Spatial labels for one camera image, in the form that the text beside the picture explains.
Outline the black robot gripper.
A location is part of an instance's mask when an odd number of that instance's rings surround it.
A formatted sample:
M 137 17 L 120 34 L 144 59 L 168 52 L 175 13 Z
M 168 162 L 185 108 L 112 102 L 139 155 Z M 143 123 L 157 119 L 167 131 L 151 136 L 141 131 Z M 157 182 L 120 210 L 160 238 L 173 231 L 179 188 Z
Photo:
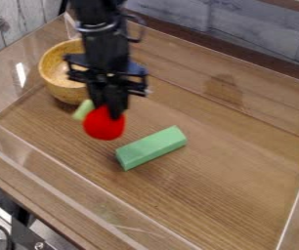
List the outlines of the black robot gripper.
M 67 53 L 71 80 L 88 84 L 89 98 L 95 107 L 105 103 L 109 116 L 117 120 L 128 109 L 128 94 L 148 95 L 148 70 L 131 59 L 131 43 L 140 43 L 145 31 L 136 37 L 124 27 L 89 29 L 80 27 L 84 51 Z

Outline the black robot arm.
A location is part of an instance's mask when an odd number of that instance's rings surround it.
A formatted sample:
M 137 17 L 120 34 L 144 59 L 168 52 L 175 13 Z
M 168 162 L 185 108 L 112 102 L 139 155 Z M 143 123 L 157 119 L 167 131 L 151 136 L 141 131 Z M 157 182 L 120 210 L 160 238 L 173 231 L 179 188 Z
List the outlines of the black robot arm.
M 64 55 L 68 78 L 87 84 L 95 107 L 104 106 L 117 120 L 129 106 L 129 96 L 148 95 L 148 70 L 131 58 L 131 43 L 140 43 L 145 29 L 137 37 L 128 32 L 127 19 L 141 18 L 124 12 L 127 0 L 71 0 L 77 17 L 76 29 L 81 33 L 84 51 Z

